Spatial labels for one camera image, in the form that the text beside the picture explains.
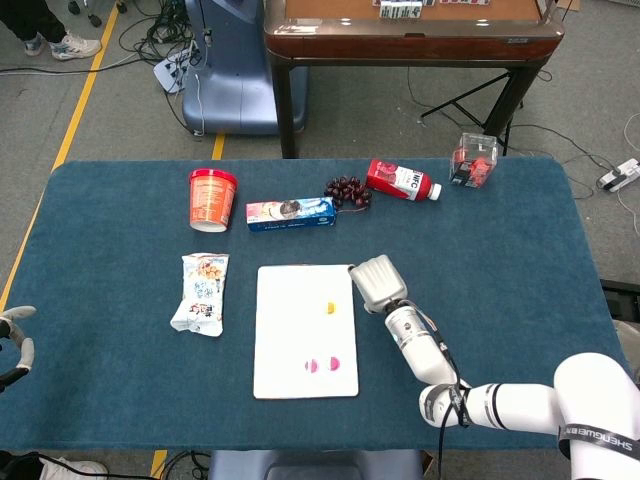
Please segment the grey black left robot hand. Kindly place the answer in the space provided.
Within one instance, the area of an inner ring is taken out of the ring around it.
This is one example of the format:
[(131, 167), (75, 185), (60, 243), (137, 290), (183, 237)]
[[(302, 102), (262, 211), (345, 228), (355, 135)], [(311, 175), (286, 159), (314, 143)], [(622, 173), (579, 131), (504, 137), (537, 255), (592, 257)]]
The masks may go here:
[(9, 386), (28, 375), (35, 358), (34, 341), (26, 336), (17, 321), (33, 316), (37, 309), (31, 305), (18, 306), (0, 312), (0, 338), (10, 339), (20, 352), (17, 365), (0, 374), (0, 394)]

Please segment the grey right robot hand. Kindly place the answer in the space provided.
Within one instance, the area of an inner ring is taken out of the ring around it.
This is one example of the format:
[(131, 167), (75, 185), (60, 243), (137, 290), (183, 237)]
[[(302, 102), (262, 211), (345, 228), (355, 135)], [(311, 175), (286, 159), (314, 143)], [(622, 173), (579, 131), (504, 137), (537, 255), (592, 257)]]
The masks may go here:
[(382, 313), (389, 304), (408, 296), (406, 283), (386, 254), (351, 265), (348, 273), (368, 313)]

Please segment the white magnetic board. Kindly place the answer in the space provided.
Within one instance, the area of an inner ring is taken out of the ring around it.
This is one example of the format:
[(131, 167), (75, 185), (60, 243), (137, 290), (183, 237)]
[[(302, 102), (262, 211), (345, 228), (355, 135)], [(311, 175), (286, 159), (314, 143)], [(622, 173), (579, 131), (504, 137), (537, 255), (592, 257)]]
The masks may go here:
[[(326, 313), (328, 302), (336, 304)], [(340, 360), (331, 372), (329, 359)], [(315, 358), (316, 373), (305, 370)], [(353, 284), (348, 266), (262, 266), (257, 274), (253, 395), (259, 400), (359, 394)]]

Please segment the dark red grape bunch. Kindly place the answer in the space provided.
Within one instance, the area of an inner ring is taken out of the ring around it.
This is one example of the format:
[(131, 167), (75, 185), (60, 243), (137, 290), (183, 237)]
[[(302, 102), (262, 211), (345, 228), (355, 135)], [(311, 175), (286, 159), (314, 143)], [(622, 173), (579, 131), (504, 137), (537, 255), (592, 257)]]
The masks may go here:
[(365, 211), (372, 203), (371, 190), (355, 176), (333, 178), (326, 184), (324, 195), (331, 198), (338, 212)]

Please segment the red juice bottle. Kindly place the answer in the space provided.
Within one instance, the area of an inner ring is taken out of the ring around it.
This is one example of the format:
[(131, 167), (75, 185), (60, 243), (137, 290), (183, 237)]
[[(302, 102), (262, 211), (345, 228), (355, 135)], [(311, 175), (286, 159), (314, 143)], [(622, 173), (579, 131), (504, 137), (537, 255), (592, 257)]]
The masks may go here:
[(442, 193), (442, 185), (434, 183), (426, 173), (379, 159), (371, 160), (366, 185), (370, 189), (412, 202), (437, 201)]

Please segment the blue felt table cover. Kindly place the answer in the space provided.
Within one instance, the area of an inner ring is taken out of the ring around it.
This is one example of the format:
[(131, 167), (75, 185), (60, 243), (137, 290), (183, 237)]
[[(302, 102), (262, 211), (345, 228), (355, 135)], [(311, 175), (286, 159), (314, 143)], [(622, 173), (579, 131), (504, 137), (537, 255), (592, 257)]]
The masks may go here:
[[(228, 231), (188, 223), (193, 161), (78, 161), (50, 177), (13, 281), (29, 304), (32, 372), (0, 394), (0, 448), (550, 448), (543, 435), (421, 418), (420, 383), (381, 317), (354, 303), (359, 394), (253, 395), (256, 280), (264, 265), (357, 264), (386, 254), (471, 384), (548, 384), (570, 355), (624, 356), (563, 168), (500, 160), (479, 189), (435, 202), (387, 195), (329, 227), (251, 232), (250, 202), (318, 196), (364, 160), (232, 160)], [(170, 325), (182, 257), (228, 254), (223, 333)]]

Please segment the blue cookie box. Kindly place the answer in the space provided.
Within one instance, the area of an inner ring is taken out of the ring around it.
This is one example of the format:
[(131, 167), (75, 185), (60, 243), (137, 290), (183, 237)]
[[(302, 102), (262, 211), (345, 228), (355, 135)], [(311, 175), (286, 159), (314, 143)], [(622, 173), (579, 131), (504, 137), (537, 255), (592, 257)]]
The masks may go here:
[(245, 211), (252, 232), (331, 226), (337, 215), (330, 197), (248, 203)]

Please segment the clear box with red toy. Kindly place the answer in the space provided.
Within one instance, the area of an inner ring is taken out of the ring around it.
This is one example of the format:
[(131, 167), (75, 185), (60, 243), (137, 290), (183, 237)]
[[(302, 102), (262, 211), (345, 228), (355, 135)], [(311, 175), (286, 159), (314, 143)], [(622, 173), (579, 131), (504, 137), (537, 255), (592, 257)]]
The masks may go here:
[(497, 165), (497, 139), (464, 132), (453, 151), (450, 183), (471, 188), (482, 187)]

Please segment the white snack bag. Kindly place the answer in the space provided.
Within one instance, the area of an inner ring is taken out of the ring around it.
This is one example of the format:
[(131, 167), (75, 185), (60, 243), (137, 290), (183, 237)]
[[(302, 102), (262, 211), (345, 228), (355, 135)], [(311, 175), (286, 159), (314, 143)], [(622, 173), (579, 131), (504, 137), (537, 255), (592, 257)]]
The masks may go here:
[(178, 331), (219, 337), (223, 333), (223, 302), (228, 254), (194, 253), (182, 257), (183, 292), (170, 320)]

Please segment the orange instant noodle cup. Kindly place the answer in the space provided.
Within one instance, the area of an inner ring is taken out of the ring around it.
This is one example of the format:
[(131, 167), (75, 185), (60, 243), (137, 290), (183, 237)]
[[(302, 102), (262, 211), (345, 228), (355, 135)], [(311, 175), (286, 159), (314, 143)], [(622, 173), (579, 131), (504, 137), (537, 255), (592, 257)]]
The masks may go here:
[(228, 229), (237, 190), (230, 172), (199, 168), (189, 176), (189, 224), (194, 230), (221, 233)]

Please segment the blue grey robot torso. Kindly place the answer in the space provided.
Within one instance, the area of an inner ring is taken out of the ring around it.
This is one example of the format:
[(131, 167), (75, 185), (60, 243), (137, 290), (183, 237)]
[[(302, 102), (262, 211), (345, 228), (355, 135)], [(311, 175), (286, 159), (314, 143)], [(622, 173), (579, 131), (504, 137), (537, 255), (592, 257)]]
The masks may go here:
[(208, 480), (424, 480), (417, 450), (217, 450)]

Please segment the black tripod stand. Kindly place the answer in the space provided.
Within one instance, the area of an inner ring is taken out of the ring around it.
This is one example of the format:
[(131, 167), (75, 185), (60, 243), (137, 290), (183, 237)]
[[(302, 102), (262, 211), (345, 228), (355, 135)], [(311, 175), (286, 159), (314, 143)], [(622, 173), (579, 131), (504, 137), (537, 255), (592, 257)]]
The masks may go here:
[[(486, 129), (486, 125), (488, 124), (489, 118), (493, 115), (493, 111), (496, 109), (496, 107), (498, 106), (499, 100), (501, 99), (501, 97), (503, 96), (503, 94), (506, 92), (507, 88), (511, 85), (512, 83), (512, 79), (514, 77), (514, 73), (507, 70), (505, 73), (498, 75), (497, 77), (494, 77), (484, 83), (481, 83), (480, 85), (471, 88), (470, 90), (465, 91), (464, 93), (457, 95), (449, 100), (447, 100), (444, 103), (441, 103), (440, 105), (437, 106), (433, 106), (433, 105), (429, 105), (429, 104), (423, 104), (420, 103), (419, 101), (417, 101), (414, 97), (413, 91), (412, 91), (412, 87), (411, 87), (411, 80), (410, 80), (410, 71), (407, 71), (407, 87), (411, 96), (411, 99), (418, 105), (418, 106), (422, 106), (425, 107), (426, 110), (421, 113), (418, 116), (418, 120), (417, 122), (422, 125), (425, 126), (425, 122), (424, 120), (433, 115), (433, 114), (441, 114), (443, 115), (447, 120), (449, 120), (451, 123), (453, 123), (455, 126), (457, 126), (460, 130), (462, 130), (464, 127), (466, 127), (466, 124), (462, 124), (460, 122), (458, 122), (457, 120), (455, 120), (453, 117), (451, 117), (449, 114), (447, 114), (445, 112), (445, 109), (448, 107), (453, 107), (454, 109), (456, 109), (457, 111), (459, 111), (463, 116), (465, 116), (469, 121), (469, 126), (470, 127), (479, 127), (482, 130)], [(502, 80), (505, 81), (505, 85), (501, 91), (501, 93), (498, 96), (498, 99), (496, 100), (494, 106), (491, 109), (491, 112), (489, 113), (488, 117), (486, 120), (480, 120), (475, 114), (473, 114), (471, 111), (469, 111), (466, 107), (464, 107), (461, 104), (461, 101), (472, 96), (475, 95), (499, 82), (501, 82)]]

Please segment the brown mahjong table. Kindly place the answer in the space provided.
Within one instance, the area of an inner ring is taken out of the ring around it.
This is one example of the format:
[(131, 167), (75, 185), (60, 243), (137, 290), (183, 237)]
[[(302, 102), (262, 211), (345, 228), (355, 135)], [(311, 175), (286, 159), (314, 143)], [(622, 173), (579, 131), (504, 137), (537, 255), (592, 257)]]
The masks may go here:
[(373, 0), (263, 0), (281, 153), (293, 159), (290, 72), (301, 66), (500, 68), (481, 127), (499, 136), (564, 37), (556, 0), (435, 1), (416, 19), (380, 17)]

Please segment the blue grey machine base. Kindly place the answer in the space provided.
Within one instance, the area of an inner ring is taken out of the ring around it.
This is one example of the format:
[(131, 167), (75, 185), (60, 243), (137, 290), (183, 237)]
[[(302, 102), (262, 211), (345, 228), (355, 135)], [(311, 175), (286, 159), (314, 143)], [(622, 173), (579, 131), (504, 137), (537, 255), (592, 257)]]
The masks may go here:
[(279, 133), (264, 0), (185, 0), (195, 40), (182, 114), (198, 134)]

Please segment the white power strip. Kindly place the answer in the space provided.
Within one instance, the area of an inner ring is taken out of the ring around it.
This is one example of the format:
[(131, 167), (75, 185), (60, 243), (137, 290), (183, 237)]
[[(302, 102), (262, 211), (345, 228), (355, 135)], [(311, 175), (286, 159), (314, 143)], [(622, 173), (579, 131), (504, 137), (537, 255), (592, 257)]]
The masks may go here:
[(200, 61), (197, 47), (187, 48), (169, 55), (153, 68), (153, 74), (167, 94), (176, 94), (184, 88), (184, 78), (191, 66)]
[(617, 192), (639, 178), (640, 162), (631, 158), (600, 177), (597, 186), (608, 192)]

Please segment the short mahjong tile row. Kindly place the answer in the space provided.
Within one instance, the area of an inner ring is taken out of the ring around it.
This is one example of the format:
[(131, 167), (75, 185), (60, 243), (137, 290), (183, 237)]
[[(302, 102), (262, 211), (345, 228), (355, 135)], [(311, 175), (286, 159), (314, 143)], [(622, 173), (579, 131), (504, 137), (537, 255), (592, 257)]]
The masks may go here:
[(380, 0), (381, 19), (418, 19), (421, 16), (423, 0)]

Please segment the long mahjong tile row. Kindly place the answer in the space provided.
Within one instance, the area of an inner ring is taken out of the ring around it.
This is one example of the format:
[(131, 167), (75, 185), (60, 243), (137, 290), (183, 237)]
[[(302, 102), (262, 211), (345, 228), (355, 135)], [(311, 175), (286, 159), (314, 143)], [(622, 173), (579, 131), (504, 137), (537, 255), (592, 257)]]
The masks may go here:
[(489, 5), (491, 0), (371, 0), (374, 7), (380, 7), (382, 2), (419, 2), (423, 6), (435, 6), (436, 4), (462, 4), (462, 5)]

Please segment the standing person in black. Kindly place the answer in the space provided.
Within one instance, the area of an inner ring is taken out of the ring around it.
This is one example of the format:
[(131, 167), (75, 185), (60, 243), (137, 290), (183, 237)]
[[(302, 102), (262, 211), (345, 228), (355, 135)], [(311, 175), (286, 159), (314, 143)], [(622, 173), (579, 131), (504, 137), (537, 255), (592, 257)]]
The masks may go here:
[(0, 0), (0, 22), (23, 42), (30, 57), (38, 56), (45, 43), (58, 61), (90, 58), (102, 49), (100, 40), (85, 39), (68, 30), (46, 0)]

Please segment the black swivel stool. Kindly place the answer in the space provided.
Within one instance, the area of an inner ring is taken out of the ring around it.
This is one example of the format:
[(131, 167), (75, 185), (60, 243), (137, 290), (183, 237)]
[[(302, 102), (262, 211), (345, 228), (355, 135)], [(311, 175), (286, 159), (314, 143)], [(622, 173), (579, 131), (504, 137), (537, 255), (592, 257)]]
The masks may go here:
[[(102, 19), (95, 14), (95, 6), (100, 0), (66, 0), (67, 9), (72, 15), (85, 15), (90, 24), (94, 27), (102, 25)], [(114, 0), (119, 13), (126, 13), (128, 10), (127, 0)]]

